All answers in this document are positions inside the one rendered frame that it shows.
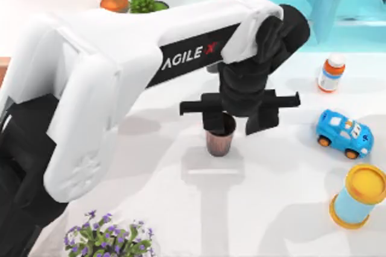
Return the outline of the purple flower plant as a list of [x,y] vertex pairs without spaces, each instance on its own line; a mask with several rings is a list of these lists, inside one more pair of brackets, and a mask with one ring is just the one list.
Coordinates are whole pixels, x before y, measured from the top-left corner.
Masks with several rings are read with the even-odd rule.
[[153,229],[142,220],[121,226],[111,213],[97,219],[96,211],[85,213],[86,221],[70,228],[63,239],[68,257],[157,257]]

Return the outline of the blue toy car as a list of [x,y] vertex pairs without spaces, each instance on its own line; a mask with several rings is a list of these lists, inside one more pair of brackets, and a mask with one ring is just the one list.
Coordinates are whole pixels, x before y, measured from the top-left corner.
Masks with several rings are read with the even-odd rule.
[[349,159],[368,156],[374,144],[370,127],[331,109],[319,116],[316,134],[321,146],[341,151]]

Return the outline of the yellow and blue can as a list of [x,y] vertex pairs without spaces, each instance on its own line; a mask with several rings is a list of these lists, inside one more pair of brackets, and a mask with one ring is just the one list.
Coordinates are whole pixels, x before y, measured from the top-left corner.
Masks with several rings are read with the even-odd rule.
[[359,229],[385,198],[386,173],[374,165],[360,163],[347,173],[342,190],[330,202],[329,213],[337,225]]

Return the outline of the wooden furniture edge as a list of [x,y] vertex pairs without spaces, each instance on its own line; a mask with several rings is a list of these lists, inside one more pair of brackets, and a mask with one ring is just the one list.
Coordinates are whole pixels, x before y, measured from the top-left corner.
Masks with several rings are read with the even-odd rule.
[[0,87],[4,81],[4,77],[7,72],[10,60],[11,60],[11,57],[0,56]]

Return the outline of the green potted plant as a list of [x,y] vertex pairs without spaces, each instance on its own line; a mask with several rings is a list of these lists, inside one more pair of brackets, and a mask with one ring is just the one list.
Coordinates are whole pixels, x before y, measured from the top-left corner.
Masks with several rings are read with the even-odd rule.
[[130,0],[130,13],[152,13],[169,9],[169,5],[158,0]]

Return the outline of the orange and white bottle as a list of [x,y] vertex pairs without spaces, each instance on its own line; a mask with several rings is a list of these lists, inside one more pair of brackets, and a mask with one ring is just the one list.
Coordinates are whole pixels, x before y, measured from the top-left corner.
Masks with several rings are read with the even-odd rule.
[[326,93],[336,91],[340,79],[346,68],[346,58],[339,53],[332,53],[324,62],[317,84]]

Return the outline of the brown cup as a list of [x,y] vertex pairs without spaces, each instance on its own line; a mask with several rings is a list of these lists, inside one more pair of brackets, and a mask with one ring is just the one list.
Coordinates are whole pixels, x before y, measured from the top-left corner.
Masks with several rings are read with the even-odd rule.
[[222,129],[206,131],[206,148],[214,157],[223,157],[229,152],[236,129],[236,121],[228,113],[223,112],[220,120]]

